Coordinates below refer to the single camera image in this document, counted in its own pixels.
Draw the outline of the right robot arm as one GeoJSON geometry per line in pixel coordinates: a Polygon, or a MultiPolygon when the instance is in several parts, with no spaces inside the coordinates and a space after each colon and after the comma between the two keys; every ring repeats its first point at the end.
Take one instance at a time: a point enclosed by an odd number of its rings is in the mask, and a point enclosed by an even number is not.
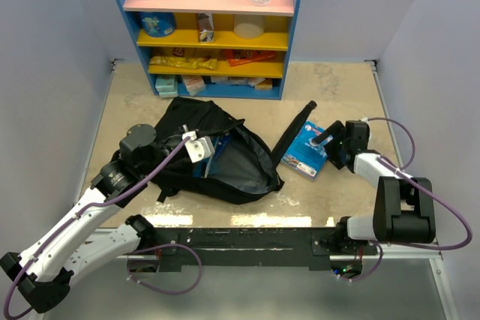
{"type": "Polygon", "coordinates": [[[430,244],[436,236],[434,201],[426,178],[405,175],[378,151],[369,149],[371,132],[366,121],[336,121],[310,143],[323,147],[337,169],[348,168],[375,190],[371,215],[342,217],[328,241],[344,255],[369,241],[430,244]]]}

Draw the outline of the light blue hardcover book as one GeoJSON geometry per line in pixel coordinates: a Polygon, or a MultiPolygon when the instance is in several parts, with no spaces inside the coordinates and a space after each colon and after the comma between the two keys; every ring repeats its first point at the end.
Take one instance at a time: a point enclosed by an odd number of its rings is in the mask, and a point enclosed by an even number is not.
{"type": "Polygon", "coordinates": [[[214,147],[214,153],[208,159],[204,159],[194,166],[193,176],[195,178],[207,178],[211,173],[217,171],[216,162],[223,150],[227,147],[232,137],[233,135],[231,134],[231,132],[225,133],[222,136],[211,137],[214,147]]]}

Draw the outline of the blue children's book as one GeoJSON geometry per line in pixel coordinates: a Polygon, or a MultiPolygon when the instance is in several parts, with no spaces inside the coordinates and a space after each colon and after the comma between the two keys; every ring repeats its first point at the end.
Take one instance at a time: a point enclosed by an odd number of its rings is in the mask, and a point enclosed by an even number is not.
{"type": "Polygon", "coordinates": [[[328,136],[320,144],[314,139],[323,132],[311,121],[306,121],[282,157],[282,163],[310,179],[315,179],[327,161],[325,145],[332,140],[328,136]]]}

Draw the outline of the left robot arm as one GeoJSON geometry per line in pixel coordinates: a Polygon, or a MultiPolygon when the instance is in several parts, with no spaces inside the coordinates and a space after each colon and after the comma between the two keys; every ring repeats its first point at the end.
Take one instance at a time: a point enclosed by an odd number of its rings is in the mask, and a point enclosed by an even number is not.
{"type": "Polygon", "coordinates": [[[184,132],[161,144],[148,124],[129,129],[119,150],[75,206],[35,244],[21,253],[2,256],[1,268],[12,281],[4,301],[4,317],[13,318],[9,306],[15,291],[27,302],[29,311],[46,313],[66,298],[82,276],[111,259],[133,251],[150,253],[155,247],[155,231],[141,215],[129,217],[102,240],[86,240],[144,191],[148,182],[196,137],[194,132],[184,132]]]}

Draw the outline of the black backpack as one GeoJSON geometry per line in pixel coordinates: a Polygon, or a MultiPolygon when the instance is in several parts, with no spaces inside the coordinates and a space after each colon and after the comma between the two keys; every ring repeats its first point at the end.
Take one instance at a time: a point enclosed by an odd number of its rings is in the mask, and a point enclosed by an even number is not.
{"type": "Polygon", "coordinates": [[[217,171],[207,178],[195,178],[190,158],[172,159],[151,180],[160,188],[159,202],[188,191],[219,199],[234,205],[255,202],[284,185],[277,167],[282,156],[308,119],[316,103],[310,101],[285,129],[274,148],[246,128],[212,101],[176,97],[155,126],[133,126],[119,143],[112,159],[117,160],[136,178],[147,176],[160,162],[160,142],[171,135],[182,135],[182,126],[197,130],[201,136],[222,136],[231,132],[232,139],[217,159],[217,171]]]}

